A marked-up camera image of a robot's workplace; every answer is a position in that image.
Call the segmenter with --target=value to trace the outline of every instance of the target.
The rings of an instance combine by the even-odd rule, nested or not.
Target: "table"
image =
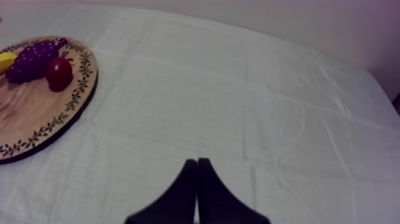
[[[82,118],[0,167],[0,223],[123,223],[198,157],[273,224],[400,221],[400,120],[364,69],[159,11],[2,5],[0,16],[0,47],[68,36],[99,64]]]

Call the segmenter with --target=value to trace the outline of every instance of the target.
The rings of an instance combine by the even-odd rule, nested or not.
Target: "plastic fruit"
[[[72,66],[64,57],[54,58],[46,68],[46,80],[54,92],[63,91],[73,80]]]
[[[11,52],[5,52],[0,54],[0,74],[5,72],[17,58],[17,55]]]
[[[58,57],[58,50],[67,43],[61,38],[55,41],[40,41],[24,48],[6,71],[10,83],[24,83],[45,77],[47,64]]]

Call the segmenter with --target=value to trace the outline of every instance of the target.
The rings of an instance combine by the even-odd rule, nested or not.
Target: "decorative border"
[[[38,40],[26,41],[11,45],[0,51],[0,53],[16,51],[20,48],[25,48],[36,42],[38,42]],[[76,106],[80,104],[81,95],[85,93],[85,90],[88,88],[88,79],[93,74],[93,71],[89,69],[89,67],[92,65],[89,60],[91,53],[85,51],[85,47],[83,45],[70,42],[69,40],[67,40],[65,48],[80,53],[79,73],[81,74],[81,77],[80,79],[78,79],[78,87],[73,90],[71,100],[69,100],[69,102],[65,104],[66,108],[64,109],[64,112],[62,112],[58,116],[53,117],[51,122],[47,123],[47,125],[43,125],[42,127],[40,127],[39,130],[35,130],[27,141],[19,140],[18,142],[13,144],[0,145],[0,155],[2,156],[0,160],[9,159],[13,157],[16,153],[19,154],[21,149],[25,149],[26,151],[28,151],[29,148],[32,149],[36,147],[37,142],[40,140],[40,138],[49,136],[54,127],[63,125],[65,123],[65,120],[69,117],[68,114],[65,114],[65,112],[74,111],[76,109]]]

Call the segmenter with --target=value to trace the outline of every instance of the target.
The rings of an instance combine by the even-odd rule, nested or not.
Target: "tablecloth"
[[[160,11],[32,4],[0,16],[0,47],[68,36],[99,64],[81,119],[0,167],[0,223],[123,223],[198,157],[273,224],[400,222],[400,120],[364,69]]]

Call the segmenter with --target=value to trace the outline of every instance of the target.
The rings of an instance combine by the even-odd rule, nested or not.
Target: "grape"
[[[10,83],[24,83],[45,77],[47,64],[58,57],[58,50],[67,43],[66,38],[55,41],[40,41],[24,48],[10,69],[6,78]]]

